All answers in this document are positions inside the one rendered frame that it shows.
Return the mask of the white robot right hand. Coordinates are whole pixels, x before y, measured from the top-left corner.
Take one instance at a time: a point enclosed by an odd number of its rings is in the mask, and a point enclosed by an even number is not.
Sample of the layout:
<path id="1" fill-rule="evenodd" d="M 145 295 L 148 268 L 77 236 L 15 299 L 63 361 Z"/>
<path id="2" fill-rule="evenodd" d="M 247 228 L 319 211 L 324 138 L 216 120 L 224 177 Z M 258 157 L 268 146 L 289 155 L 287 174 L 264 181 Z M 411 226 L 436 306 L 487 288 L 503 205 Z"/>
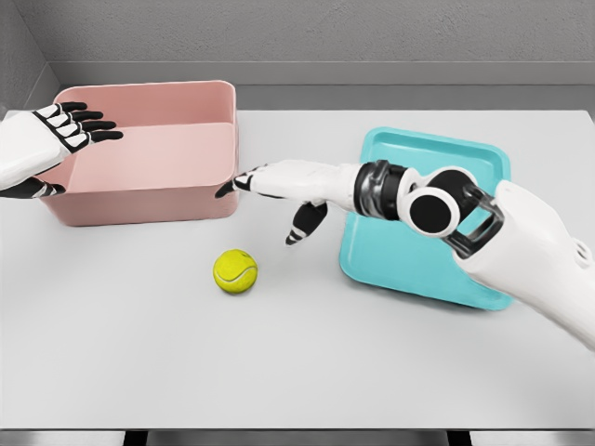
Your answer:
<path id="1" fill-rule="evenodd" d="M 284 160 L 233 177 L 217 190 L 215 197 L 220 199 L 243 190 L 299 202 L 300 207 L 285 239 L 285 244 L 291 246 L 313 234 L 326 218 L 329 203 L 346 211 L 354 209 L 352 181 L 356 173 L 345 164 Z"/>

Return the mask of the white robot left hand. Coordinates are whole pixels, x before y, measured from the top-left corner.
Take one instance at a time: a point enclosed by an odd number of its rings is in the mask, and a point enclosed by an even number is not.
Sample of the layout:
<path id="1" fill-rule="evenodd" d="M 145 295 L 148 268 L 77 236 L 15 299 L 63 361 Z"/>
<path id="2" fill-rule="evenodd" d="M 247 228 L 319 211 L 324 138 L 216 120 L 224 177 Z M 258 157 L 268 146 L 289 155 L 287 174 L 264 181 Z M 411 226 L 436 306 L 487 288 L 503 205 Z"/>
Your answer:
<path id="1" fill-rule="evenodd" d="M 81 149 L 124 134 L 84 102 L 54 103 L 0 122 L 0 198 L 39 199 L 66 189 L 39 178 Z"/>

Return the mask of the yellow tennis ball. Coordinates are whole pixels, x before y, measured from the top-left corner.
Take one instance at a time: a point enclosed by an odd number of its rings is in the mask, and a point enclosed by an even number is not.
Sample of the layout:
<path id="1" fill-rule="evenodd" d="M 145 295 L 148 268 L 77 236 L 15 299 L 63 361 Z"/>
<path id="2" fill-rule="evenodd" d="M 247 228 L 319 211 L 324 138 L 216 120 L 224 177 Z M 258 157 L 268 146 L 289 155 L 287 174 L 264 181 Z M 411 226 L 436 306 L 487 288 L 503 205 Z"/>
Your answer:
<path id="1" fill-rule="evenodd" d="M 216 285 L 230 294 L 240 294 L 251 288 L 258 277 L 258 264 L 247 252 L 232 249 L 222 253 L 214 263 Z"/>

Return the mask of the pink plastic basket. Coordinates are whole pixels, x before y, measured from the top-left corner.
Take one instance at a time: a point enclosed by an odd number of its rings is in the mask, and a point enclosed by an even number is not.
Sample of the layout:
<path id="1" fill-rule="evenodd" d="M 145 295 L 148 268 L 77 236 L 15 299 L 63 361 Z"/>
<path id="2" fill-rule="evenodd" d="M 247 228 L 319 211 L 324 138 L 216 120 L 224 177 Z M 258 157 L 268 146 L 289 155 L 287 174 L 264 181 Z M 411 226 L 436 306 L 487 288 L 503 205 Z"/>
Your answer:
<path id="1" fill-rule="evenodd" d="M 123 133 L 91 144 L 41 178 L 65 187 L 43 204 L 72 227 L 227 217 L 233 192 L 215 194 L 238 170 L 235 87 L 221 80 L 74 86 L 81 101 Z"/>

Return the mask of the blue plastic tray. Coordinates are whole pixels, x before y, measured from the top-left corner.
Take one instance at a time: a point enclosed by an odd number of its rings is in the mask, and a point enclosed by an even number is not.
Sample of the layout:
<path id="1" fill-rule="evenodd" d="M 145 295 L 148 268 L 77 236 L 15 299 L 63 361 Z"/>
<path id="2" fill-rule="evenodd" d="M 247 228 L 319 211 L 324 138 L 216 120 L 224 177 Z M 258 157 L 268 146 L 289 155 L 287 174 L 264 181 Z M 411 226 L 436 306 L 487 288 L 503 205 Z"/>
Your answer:
<path id="1" fill-rule="evenodd" d="M 511 178 L 509 157 L 497 147 L 390 127 L 367 133 L 360 160 L 387 160 L 413 167 L 423 176 L 459 166 L 488 193 Z M 408 294 L 486 310 L 501 310 L 512 302 L 508 295 L 472 280 L 447 244 L 398 221 L 348 214 L 339 264 L 355 281 Z"/>

